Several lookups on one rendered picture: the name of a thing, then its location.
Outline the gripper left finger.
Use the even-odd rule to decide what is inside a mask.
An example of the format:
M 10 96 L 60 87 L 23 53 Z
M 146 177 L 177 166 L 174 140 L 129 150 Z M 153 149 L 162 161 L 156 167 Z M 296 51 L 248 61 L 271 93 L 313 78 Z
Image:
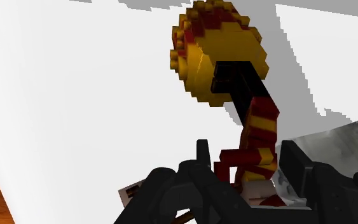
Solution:
M 114 224 L 185 224 L 179 210 L 189 209 L 198 224 L 245 224 L 245 202 L 210 169 L 206 139 L 196 142 L 196 159 L 177 172 L 153 169 Z

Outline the yellow and red block figure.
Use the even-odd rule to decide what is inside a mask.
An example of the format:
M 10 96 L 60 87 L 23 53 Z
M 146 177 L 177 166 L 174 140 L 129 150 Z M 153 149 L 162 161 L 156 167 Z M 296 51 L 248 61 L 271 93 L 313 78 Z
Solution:
M 213 170 L 253 206 L 298 206 L 279 169 L 279 109 L 264 85 L 269 67 L 257 28 L 225 0 L 198 0 L 172 29 L 170 68 L 184 89 L 211 107 L 233 104 L 242 126 L 239 146 L 222 150 Z

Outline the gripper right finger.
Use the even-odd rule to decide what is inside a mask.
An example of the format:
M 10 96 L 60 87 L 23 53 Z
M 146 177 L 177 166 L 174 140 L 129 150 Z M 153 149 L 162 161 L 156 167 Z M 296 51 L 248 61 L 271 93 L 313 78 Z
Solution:
M 313 162 L 292 140 L 281 143 L 279 167 L 297 196 L 317 211 L 319 224 L 358 224 L 358 172 L 349 178 Z

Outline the white table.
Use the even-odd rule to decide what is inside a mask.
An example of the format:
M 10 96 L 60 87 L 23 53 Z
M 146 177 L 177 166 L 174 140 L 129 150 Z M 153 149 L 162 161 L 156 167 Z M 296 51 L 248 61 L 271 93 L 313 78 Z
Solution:
M 279 138 L 358 120 L 358 0 L 232 0 L 262 37 Z M 0 188 L 16 224 L 113 224 L 118 190 L 208 139 L 238 146 L 224 108 L 169 68 L 193 0 L 0 0 Z

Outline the grey marbled flat block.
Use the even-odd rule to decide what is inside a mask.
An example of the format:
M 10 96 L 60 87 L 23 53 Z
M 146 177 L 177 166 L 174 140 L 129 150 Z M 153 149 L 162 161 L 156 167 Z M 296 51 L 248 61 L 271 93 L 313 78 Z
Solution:
M 330 164 L 350 178 L 358 172 L 358 121 L 293 141 L 313 161 Z

